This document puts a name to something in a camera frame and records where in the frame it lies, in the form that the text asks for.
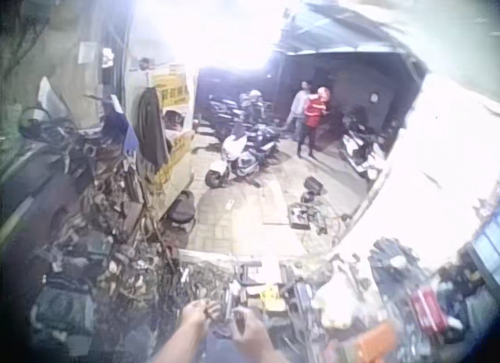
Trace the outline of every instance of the man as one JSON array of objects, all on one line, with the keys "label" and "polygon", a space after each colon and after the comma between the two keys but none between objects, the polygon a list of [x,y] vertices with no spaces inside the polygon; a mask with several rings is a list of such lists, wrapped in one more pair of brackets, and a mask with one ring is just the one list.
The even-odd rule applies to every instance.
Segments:
[{"label": "man", "polygon": [[[233,341],[245,357],[252,363],[286,363],[279,352],[274,350],[266,327],[247,308],[237,308],[245,322],[243,333],[231,324]],[[198,344],[209,331],[210,322],[217,319],[220,306],[207,300],[194,301],[184,307],[179,329],[167,341],[153,363],[191,363]],[[227,357],[228,363],[236,363],[234,357]]]},{"label": "man", "polygon": [[311,94],[311,83],[308,81],[302,82],[302,89],[295,95],[293,103],[291,103],[290,114],[287,119],[287,129],[292,130],[295,124],[295,131],[292,136],[294,141],[298,141],[300,129],[304,122],[305,103]]},{"label": "man", "polygon": [[304,109],[305,120],[302,124],[298,138],[297,156],[302,157],[301,149],[305,137],[309,137],[309,156],[314,158],[313,150],[316,143],[316,128],[320,124],[322,115],[327,113],[326,103],[330,100],[330,90],[326,87],[320,87],[318,93],[310,95]]}]

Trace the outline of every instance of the shirt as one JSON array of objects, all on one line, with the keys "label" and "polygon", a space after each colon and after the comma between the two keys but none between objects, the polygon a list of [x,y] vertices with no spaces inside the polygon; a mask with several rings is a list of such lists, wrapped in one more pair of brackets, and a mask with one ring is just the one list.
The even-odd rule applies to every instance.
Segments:
[{"label": "shirt", "polygon": [[308,101],[309,92],[305,90],[300,90],[294,98],[294,102],[291,103],[290,113],[293,117],[303,117],[305,103]]},{"label": "shirt", "polygon": [[321,116],[327,107],[320,98],[310,98],[305,105],[305,124],[309,127],[316,127],[320,124]]}]

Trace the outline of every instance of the tiled floor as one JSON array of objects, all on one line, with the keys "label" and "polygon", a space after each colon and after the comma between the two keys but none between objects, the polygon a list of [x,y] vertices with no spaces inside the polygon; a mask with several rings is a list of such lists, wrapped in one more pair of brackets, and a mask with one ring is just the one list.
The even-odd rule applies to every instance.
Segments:
[{"label": "tiled floor", "polygon": [[[366,195],[365,181],[338,158],[334,144],[318,152],[317,160],[296,156],[296,144],[283,140],[276,164],[260,172],[261,187],[237,182],[211,190],[205,185],[209,164],[220,158],[217,140],[201,128],[193,146],[197,225],[187,249],[235,255],[302,255],[326,252],[338,230],[334,217],[353,212]],[[316,203],[327,216],[329,232],[293,230],[287,206],[300,200],[304,179],[316,177],[327,191]]]}]

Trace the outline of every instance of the scooter wheel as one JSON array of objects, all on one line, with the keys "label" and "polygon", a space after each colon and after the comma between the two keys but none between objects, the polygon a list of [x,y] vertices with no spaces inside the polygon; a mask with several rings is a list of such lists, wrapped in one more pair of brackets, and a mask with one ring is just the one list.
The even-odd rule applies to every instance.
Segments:
[{"label": "scooter wheel", "polygon": [[209,170],[205,176],[205,183],[206,186],[211,189],[218,189],[219,187],[222,187],[223,175],[215,170]]}]

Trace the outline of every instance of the hand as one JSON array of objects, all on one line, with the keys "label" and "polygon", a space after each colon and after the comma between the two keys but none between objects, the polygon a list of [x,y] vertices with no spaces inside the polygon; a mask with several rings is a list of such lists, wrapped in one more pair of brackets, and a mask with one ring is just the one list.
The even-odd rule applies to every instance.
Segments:
[{"label": "hand", "polygon": [[264,357],[266,355],[274,352],[274,347],[271,343],[266,327],[260,320],[257,319],[252,310],[238,307],[235,311],[242,314],[245,322],[245,330],[243,334],[240,334],[234,320],[231,323],[233,340],[238,349],[254,361],[264,361]]},{"label": "hand", "polygon": [[182,310],[182,326],[195,327],[202,334],[209,330],[209,324],[220,316],[220,304],[201,299],[192,301]]}]

